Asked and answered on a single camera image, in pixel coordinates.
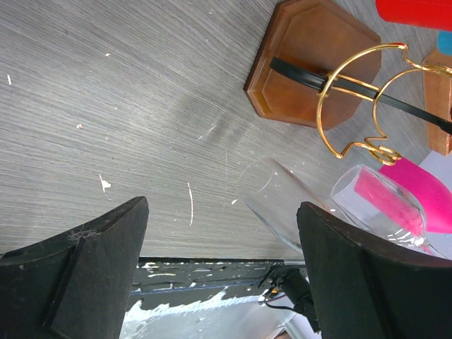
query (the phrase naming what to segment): gold wire holder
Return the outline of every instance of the gold wire holder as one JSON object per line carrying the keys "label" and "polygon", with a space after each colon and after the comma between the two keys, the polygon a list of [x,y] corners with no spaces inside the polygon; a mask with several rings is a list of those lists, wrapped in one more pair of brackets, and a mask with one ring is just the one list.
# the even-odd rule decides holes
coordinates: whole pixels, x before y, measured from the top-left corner
{"label": "gold wire holder", "polygon": [[[354,60],[363,57],[366,54],[372,53],[372,52],[376,52],[382,49],[401,49],[402,50],[402,58],[403,61],[406,62],[407,64],[411,65],[412,67],[414,67],[413,69],[408,69],[406,71],[400,72],[399,74],[393,76],[391,79],[388,80],[388,82],[386,82],[384,84],[383,87],[378,88],[376,86],[370,85],[368,83],[364,83],[362,81],[359,81],[357,79],[354,78],[350,78],[347,76],[343,76],[340,75],[340,72],[351,62],[353,62]],[[400,155],[399,152],[396,152],[395,150],[393,150],[392,148],[386,147],[386,146],[382,146],[382,145],[374,145],[372,143],[372,141],[384,141],[388,139],[388,136],[381,130],[379,122],[376,118],[376,104],[379,101],[381,95],[383,94],[384,90],[387,89],[387,87],[392,84],[392,82],[394,80],[396,80],[397,78],[400,78],[401,76],[404,76],[405,74],[408,73],[412,73],[412,72],[416,72],[416,71],[426,71],[426,72],[432,72],[432,73],[436,73],[436,74],[440,74],[443,76],[452,76],[452,69],[450,69],[449,67],[446,66],[434,66],[434,65],[421,65],[421,64],[416,64],[415,62],[411,61],[408,58],[408,46],[406,44],[402,44],[399,42],[395,42],[395,43],[389,43],[389,44],[380,44],[378,46],[375,47],[371,47],[368,48],[352,57],[350,57],[348,60],[344,61],[336,70],[334,70],[333,72],[328,74],[328,80],[326,81],[325,87],[323,88],[323,90],[318,93],[319,96],[319,102],[317,104],[317,111],[316,111],[316,123],[317,123],[317,130],[320,133],[320,137],[322,138],[322,141],[325,143],[325,146],[334,154],[334,156],[336,156],[338,159],[342,159],[344,158],[344,156],[347,154],[347,152],[351,149],[352,146],[356,146],[356,147],[362,147],[367,149],[372,156],[374,156],[379,162],[385,164],[385,165],[394,165],[396,163],[397,160],[401,159],[402,156]],[[351,90],[346,90],[344,88],[339,88],[337,86],[333,86],[333,82],[338,80],[339,78],[343,78],[349,81],[352,81],[354,83],[358,83],[360,85],[363,85],[365,87],[368,87],[372,90],[375,90],[377,92],[377,95],[375,98],[373,97],[368,97],[366,95],[362,95],[360,93],[356,93],[353,92]],[[330,90],[330,88],[334,89],[334,90],[339,90],[340,92],[344,92],[350,95],[354,95],[357,97],[360,97],[362,99],[368,100],[368,101],[372,101],[374,103],[373,107],[372,107],[372,118],[374,120],[374,125],[376,130],[379,132],[379,136],[367,136],[366,138],[364,138],[364,142],[360,143],[357,141],[353,141],[351,143],[348,143],[348,145],[345,146],[345,148],[343,149],[343,151],[341,153],[339,153],[332,145],[331,143],[328,141],[328,139],[325,136],[325,132],[323,130],[322,127],[322,106],[323,106],[323,101],[325,101],[325,98],[328,97],[328,91]]]}

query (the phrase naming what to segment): gray table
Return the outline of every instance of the gray table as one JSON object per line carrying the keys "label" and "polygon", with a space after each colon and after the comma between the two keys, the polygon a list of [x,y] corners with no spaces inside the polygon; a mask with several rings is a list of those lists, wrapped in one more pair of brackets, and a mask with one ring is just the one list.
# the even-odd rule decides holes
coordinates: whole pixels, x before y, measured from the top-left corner
{"label": "gray table", "polygon": [[[245,167],[274,157],[326,198],[351,166],[378,163],[362,150],[336,160],[316,130],[255,115],[242,87],[276,2],[1,0],[0,253],[144,195],[143,255],[296,258],[232,204]],[[339,3],[382,41],[410,44],[414,60],[435,44],[433,30],[383,22],[374,0]],[[402,67],[385,53],[375,83]],[[389,94],[422,107],[421,75]],[[369,109],[332,142],[372,134]],[[379,112],[388,144],[420,162],[425,124]]]}

